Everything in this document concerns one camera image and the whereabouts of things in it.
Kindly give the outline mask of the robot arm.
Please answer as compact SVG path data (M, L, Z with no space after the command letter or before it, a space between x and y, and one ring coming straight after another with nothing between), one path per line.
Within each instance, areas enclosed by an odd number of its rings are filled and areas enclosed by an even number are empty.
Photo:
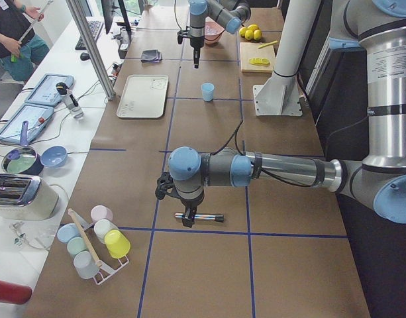
M192 227L207 186L245 187L273 178L325 187L394 223L406 224L406 1L335 1L329 46L365 50L368 104L362 119L342 120L324 142L325 159L241 152L223 146L199 153L175 149L156 195L178 198L179 219Z
M196 69L199 67L201 49L205 44L207 17L228 33L234 34L241 24L250 19L251 9L247 1L189 1L189 26L185 33L193 48L193 64Z

